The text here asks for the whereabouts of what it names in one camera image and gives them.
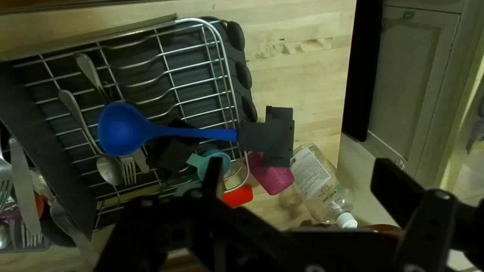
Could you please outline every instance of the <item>wooden countertop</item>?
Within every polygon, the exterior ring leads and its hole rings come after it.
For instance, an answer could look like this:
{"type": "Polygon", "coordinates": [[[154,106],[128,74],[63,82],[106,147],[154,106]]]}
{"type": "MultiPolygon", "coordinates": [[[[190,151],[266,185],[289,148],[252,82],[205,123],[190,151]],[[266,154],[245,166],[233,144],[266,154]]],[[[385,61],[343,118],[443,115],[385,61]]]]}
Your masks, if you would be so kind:
{"type": "MultiPolygon", "coordinates": [[[[266,106],[293,107],[295,147],[316,144],[337,165],[354,6],[355,0],[175,0],[4,15],[0,17],[0,59],[36,52],[39,44],[171,14],[233,20],[245,33],[260,120],[266,106]]],[[[267,197],[260,188],[255,195],[248,207],[276,228],[307,218],[296,212],[299,207],[281,212],[280,197],[267,197]]],[[[103,233],[109,231],[98,231],[95,245],[106,240],[103,233]]],[[[38,271],[41,260],[41,271],[69,271],[78,265],[75,249],[53,246],[45,253],[0,256],[0,268],[38,271]]]]}

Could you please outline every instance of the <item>wire dish rack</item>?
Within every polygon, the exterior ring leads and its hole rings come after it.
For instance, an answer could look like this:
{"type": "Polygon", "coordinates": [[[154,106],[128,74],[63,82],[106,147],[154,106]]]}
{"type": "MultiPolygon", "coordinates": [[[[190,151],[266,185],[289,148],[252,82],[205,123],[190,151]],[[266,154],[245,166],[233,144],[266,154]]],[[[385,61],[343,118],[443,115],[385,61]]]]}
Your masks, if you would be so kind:
{"type": "MultiPolygon", "coordinates": [[[[178,118],[199,129],[239,129],[245,118],[239,103],[248,91],[236,80],[236,74],[240,74],[236,67],[240,62],[245,65],[245,56],[227,41],[225,26],[219,20],[183,18],[12,62],[98,203],[115,200],[116,192],[100,177],[97,156],[57,100],[59,91],[71,91],[97,139],[97,120],[104,104],[80,73],[74,56],[87,55],[103,88],[116,101],[134,104],[151,123],[166,126],[178,118]]],[[[237,142],[205,141],[201,145],[208,144],[214,144],[233,160],[246,159],[237,142]]],[[[137,169],[136,178],[134,186],[118,186],[121,198],[149,186],[162,188],[162,194],[169,195],[190,175],[184,169],[174,180],[162,180],[157,169],[146,174],[137,169]]],[[[109,218],[121,207],[98,207],[98,215],[109,218]]],[[[115,216],[100,221],[100,225],[112,224],[115,216]]]]}

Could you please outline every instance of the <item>bottle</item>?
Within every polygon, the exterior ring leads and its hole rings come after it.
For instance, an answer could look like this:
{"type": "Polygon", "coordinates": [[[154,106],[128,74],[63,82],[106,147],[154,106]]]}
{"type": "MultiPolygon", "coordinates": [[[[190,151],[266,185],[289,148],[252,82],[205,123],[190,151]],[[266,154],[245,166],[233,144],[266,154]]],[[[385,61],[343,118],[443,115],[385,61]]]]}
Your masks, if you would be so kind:
{"type": "Polygon", "coordinates": [[[358,227],[351,215],[351,189],[339,183],[334,166],[316,145],[299,147],[290,163],[295,185],[314,221],[340,228],[358,227]]]}

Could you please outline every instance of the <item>white cabinet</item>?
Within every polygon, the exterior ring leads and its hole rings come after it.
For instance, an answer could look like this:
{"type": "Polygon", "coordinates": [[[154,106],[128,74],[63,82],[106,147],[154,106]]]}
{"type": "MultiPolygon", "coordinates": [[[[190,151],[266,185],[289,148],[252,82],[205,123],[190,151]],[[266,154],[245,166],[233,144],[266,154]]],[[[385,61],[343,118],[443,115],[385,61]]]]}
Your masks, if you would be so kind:
{"type": "Polygon", "coordinates": [[[364,147],[416,177],[446,77],[458,14],[385,6],[364,147]]]}

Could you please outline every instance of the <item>white bottle cap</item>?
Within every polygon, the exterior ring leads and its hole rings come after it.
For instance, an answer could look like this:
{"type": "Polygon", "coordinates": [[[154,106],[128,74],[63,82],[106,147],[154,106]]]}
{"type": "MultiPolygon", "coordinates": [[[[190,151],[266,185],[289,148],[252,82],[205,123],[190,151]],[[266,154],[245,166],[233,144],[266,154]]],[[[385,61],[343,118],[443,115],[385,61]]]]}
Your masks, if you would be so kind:
{"type": "Polygon", "coordinates": [[[351,213],[342,213],[337,216],[335,219],[337,225],[340,228],[357,228],[358,227],[358,222],[357,219],[352,218],[351,213]]]}

